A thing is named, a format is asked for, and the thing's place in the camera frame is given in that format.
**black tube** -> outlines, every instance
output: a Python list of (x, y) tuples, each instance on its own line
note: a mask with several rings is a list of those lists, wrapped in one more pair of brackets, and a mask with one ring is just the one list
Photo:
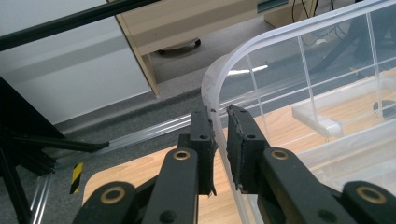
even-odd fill
[(19, 223), (29, 223), (32, 217), (29, 203), (23, 191), (18, 173), (5, 148), (0, 147), (0, 170), (7, 187), (9, 198), (14, 205)]
[(160, 0), (119, 0), (98, 7), (93, 7), (54, 21), (45, 22), (9, 35), (3, 35), (0, 36), (0, 51), (12, 49), (51, 35), (57, 35), (61, 32), (158, 1)]

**clear plastic container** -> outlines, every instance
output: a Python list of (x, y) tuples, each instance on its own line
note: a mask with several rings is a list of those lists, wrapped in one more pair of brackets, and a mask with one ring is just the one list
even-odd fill
[[(365, 180), (396, 194), (395, 12), (396, 1), (363, 1), (258, 35), (212, 63), (202, 96), (231, 183), (233, 104), (322, 183)], [(233, 194), (242, 221), (260, 223), (255, 198)]]

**black metal frame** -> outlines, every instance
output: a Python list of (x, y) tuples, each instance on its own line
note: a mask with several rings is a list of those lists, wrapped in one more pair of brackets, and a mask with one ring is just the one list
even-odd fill
[[(0, 36), (0, 51), (57, 35), (79, 26), (160, 0), (119, 0), (93, 7), (58, 20), (49, 21), (9, 35)], [(20, 223), (29, 223), (31, 211), (15, 165), (21, 164), (36, 175), (55, 171), (56, 161), (42, 147), (94, 152), (109, 143), (89, 144), (66, 140), (40, 113), (0, 77), (0, 175)]]
[(58, 20), (27, 28), (9, 35), (0, 36), (0, 51), (12, 49), (38, 39), (72, 30), (95, 21), (99, 21), (122, 12), (146, 6), (160, 0), (118, 0), (93, 7)]

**wooden tabletop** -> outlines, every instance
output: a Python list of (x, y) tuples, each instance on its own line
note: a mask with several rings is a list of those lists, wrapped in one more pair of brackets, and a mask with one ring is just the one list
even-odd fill
[[(140, 186), (160, 172), (163, 158), (174, 148), (176, 147), (169, 147), (93, 175), (85, 186), (83, 202), (86, 202), (96, 189), (109, 182), (124, 181), (135, 187)], [(199, 196), (199, 223), (241, 223), (219, 152), (215, 156), (214, 170), (218, 196)]]

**white cabinet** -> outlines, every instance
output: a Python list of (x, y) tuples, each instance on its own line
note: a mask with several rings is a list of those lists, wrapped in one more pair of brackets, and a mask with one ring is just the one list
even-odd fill
[[(105, 3), (4, 0), (0, 35)], [(151, 91), (115, 18), (0, 52), (0, 76), (52, 124)]]

